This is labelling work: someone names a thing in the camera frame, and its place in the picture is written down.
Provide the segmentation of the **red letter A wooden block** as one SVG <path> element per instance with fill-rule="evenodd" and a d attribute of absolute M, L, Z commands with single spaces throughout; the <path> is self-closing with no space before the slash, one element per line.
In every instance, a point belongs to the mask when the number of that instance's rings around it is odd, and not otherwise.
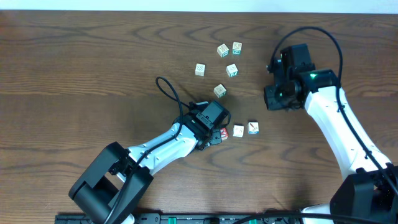
<path fill-rule="evenodd" d="M 221 136 L 221 140 L 224 141 L 228 138 L 228 131 L 226 128 L 221 128 L 220 129 L 220 136 Z"/>

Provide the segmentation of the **yellow wooden block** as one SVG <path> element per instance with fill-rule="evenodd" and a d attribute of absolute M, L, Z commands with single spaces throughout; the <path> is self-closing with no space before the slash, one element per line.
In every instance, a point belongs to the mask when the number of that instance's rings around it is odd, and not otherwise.
<path fill-rule="evenodd" d="M 244 126 L 234 125 L 233 127 L 233 137 L 243 137 L 244 135 Z"/>

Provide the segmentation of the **yellow blue letter K block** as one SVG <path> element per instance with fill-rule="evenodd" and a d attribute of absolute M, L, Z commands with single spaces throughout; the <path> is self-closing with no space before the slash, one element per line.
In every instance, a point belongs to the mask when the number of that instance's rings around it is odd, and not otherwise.
<path fill-rule="evenodd" d="M 258 122 L 248 122 L 248 134 L 259 134 Z"/>

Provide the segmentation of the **red number 8 wooden block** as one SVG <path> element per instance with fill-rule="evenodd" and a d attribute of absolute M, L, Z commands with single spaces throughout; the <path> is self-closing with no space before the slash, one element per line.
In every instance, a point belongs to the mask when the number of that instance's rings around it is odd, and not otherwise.
<path fill-rule="evenodd" d="M 203 77 L 205 75 L 205 68 L 205 64 L 197 63 L 195 67 L 195 75 Z"/>

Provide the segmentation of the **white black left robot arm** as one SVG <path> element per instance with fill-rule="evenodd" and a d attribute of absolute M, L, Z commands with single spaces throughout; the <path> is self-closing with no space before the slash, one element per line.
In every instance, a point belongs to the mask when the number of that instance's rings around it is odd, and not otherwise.
<path fill-rule="evenodd" d="M 193 110 L 160 136 L 138 146 L 107 145 L 72 185 L 68 195 L 93 223 L 133 223 L 132 211 L 154 174 L 192 151 L 222 142 L 230 114 Z"/>

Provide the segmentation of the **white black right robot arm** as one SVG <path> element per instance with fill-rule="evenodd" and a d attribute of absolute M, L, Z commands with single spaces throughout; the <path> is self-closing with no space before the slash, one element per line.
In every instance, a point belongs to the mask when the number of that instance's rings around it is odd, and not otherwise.
<path fill-rule="evenodd" d="M 343 183 L 328 203 L 301 210 L 302 223 L 397 223 L 397 166 L 369 138 L 332 70 L 273 70 L 269 110 L 303 108 L 338 162 Z"/>

